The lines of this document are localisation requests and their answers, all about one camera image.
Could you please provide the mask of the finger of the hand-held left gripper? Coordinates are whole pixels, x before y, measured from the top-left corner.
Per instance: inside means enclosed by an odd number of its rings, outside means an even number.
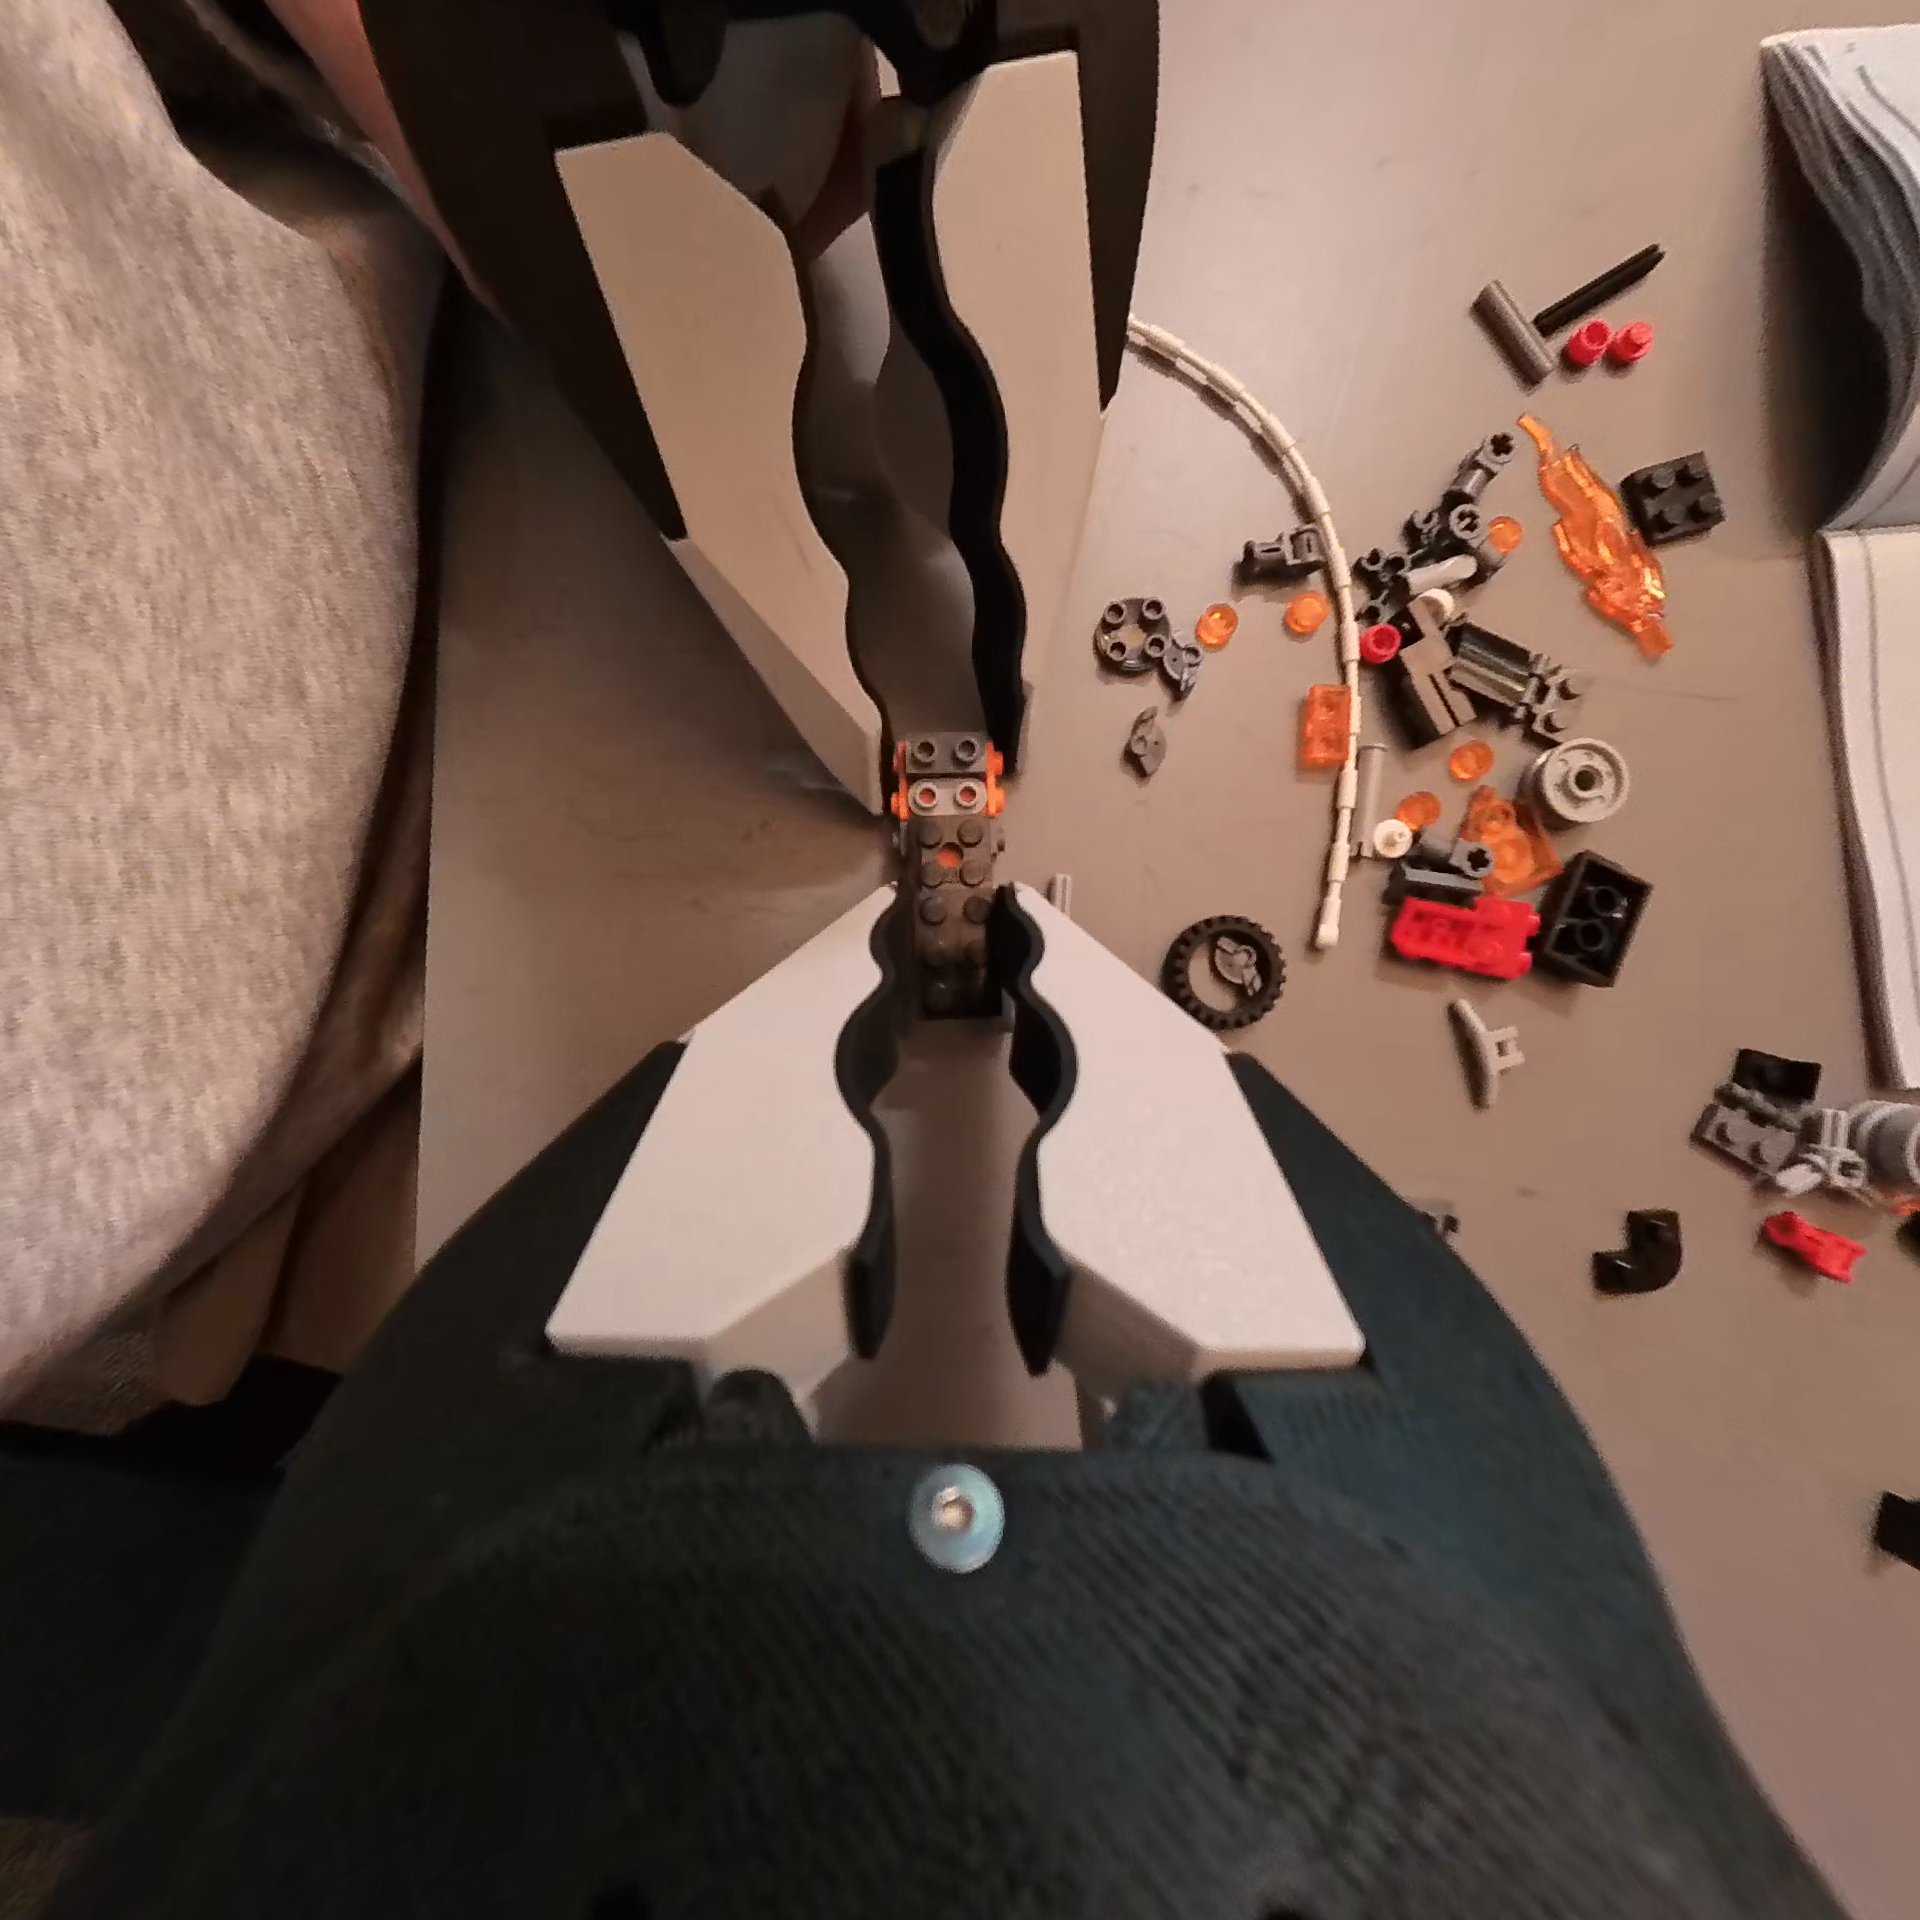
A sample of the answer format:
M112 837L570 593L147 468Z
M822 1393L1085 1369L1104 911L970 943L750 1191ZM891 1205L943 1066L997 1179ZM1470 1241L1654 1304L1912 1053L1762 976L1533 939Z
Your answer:
M822 765L883 815L885 721L800 481L809 321L784 229L669 133L557 164L680 505L670 551Z
M935 522L973 587L977 700L1008 773L1104 427L1079 81L1078 55L1031 55L874 113L883 287L947 432Z

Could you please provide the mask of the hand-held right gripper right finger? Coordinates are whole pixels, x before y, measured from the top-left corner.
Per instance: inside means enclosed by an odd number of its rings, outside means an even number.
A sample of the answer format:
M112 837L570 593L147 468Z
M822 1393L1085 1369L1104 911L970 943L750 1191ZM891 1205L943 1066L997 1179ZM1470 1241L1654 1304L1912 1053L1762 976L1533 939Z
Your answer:
M1029 884L990 955L1031 1109L1006 1304L1096 1450L1130 1391L1343 1379L1365 1339L1241 1084L1247 1060Z

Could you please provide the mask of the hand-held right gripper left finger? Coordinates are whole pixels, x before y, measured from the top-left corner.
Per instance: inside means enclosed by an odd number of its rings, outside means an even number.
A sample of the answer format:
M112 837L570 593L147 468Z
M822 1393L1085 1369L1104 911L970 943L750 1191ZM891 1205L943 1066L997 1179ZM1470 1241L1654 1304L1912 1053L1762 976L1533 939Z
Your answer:
M547 1320L562 1355L779 1380L817 1434L897 1305L904 900L888 882L697 1023Z

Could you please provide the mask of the dark grey orange lego assembly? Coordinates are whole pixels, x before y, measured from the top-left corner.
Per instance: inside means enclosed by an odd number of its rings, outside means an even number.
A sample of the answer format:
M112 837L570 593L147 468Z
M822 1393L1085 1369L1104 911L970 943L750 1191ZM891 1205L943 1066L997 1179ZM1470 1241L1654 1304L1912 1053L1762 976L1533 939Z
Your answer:
M1002 1020L993 914L1005 808L1005 757L983 729L918 731L897 743L894 939L913 1018Z

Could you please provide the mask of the lego instruction booklet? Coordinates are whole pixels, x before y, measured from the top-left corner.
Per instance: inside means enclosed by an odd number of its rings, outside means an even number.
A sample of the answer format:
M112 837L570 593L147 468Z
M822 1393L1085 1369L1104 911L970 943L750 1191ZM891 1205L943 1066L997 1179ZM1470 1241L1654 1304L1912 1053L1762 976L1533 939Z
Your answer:
M1882 1072L1918 1082L1918 28L1805 29L1760 49L1768 101L1853 252L1888 361L1864 479L1816 533L1856 946Z

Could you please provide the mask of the small black lego tyre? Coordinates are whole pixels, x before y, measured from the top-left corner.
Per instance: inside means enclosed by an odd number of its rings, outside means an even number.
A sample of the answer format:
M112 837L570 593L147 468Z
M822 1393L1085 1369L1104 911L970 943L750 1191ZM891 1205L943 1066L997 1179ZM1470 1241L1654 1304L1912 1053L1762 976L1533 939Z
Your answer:
M1211 969L1211 943L1227 936L1263 952L1265 985L1241 999L1216 980ZM1266 1020L1280 1003L1287 988L1287 960L1280 943L1259 922L1240 914L1218 914L1186 927L1166 948L1162 963L1162 988L1193 1023L1218 1037L1241 1033Z

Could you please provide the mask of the red lego plate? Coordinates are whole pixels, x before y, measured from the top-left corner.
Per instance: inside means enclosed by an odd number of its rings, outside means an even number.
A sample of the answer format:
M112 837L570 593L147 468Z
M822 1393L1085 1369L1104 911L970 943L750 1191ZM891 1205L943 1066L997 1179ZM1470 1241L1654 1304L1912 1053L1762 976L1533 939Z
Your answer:
M1408 896L1387 927L1386 944L1408 963L1515 980L1533 971L1541 928L1543 917L1526 900L1479 896L1450 904Z

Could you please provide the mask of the black curved lego piece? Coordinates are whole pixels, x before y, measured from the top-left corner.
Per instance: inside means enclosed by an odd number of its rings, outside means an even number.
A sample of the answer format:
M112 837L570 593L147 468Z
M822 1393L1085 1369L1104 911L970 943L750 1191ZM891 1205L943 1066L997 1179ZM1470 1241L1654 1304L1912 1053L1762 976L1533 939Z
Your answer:
M1592 1258L1592 1283L1603 1299L1647 1297L1673 1285L1686 1261L1682 1218L1673 1209L1633 1209L1623 1247Z

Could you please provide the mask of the black lego brick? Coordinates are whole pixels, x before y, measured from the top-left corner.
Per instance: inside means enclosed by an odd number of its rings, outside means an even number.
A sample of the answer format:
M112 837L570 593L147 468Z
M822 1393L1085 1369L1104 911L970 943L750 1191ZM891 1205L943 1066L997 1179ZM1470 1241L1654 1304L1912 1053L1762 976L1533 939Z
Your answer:
M1638 939L1654 888L1611 858L1584 849L1549 890L1529 939L1533 971L1611 989Z

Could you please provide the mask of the black lego axle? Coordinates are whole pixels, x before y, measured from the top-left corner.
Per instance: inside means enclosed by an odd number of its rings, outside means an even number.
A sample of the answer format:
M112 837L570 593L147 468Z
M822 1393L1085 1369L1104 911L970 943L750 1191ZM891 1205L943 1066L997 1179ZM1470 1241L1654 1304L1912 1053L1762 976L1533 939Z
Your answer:
M1575 329L1581 323L1599 316L1609 301L1618 300L1665 263L1665 247L1648 244L1638 255L1618 260L1594 280L1586 280L1571 292L1557 298L1533 316L1535 329L1550 339Z

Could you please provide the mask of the grey lego hinge plate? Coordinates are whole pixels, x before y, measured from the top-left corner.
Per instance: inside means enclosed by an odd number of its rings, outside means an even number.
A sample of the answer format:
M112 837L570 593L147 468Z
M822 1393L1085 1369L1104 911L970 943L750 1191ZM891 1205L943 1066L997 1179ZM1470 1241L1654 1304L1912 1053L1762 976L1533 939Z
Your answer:
M1800 1121L1746 1088L1722 1087L1696 1119L1694 1146L1738 1163L1753 1179L1773 1179L1800 1149Z

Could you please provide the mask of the large orange lego flame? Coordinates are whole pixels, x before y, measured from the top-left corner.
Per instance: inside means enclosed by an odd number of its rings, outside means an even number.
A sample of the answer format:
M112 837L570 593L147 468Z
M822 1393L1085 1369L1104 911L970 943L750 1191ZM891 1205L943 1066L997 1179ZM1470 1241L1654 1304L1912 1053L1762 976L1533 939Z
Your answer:
M1565 445L1541 419L1522 413L1519 427L1539 451L1541 495L1555 513L1552 541L1582 583L1584 605L1633 637L1647 661L1661 661L1673 647L1665 569L1622 497L1581 445Z

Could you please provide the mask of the red lego clip piece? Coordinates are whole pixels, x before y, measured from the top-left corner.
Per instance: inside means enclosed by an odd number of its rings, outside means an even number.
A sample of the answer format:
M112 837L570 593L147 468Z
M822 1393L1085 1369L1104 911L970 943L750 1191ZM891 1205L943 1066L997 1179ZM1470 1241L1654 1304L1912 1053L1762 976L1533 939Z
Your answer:
M1866 1258L1858 1240L1827 1231L1800 1209L1769 1212L1760 1224L1760 1235L1775 1251L1837 1285L1854 1285Z

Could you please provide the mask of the black square lego plate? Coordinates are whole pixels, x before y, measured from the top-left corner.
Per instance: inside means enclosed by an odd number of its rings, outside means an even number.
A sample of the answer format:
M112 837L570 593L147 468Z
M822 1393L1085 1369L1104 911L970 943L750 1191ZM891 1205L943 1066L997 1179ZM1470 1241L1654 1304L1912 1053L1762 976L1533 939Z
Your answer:
M1630 472L1618 482L1618 497L1648 548L1703 538L1727 520L1706 451Z

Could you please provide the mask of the dark brown lego bracket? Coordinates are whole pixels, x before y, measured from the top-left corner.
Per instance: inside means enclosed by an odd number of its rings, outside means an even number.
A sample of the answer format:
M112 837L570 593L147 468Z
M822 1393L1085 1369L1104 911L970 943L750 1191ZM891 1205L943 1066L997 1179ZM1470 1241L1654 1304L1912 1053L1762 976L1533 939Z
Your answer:
M1374 666L1402 731L1414 747L1427 747L1477 725L1474 703L1450 679L1453 647L1442 631L1397 625L1406 633L1402 653Z

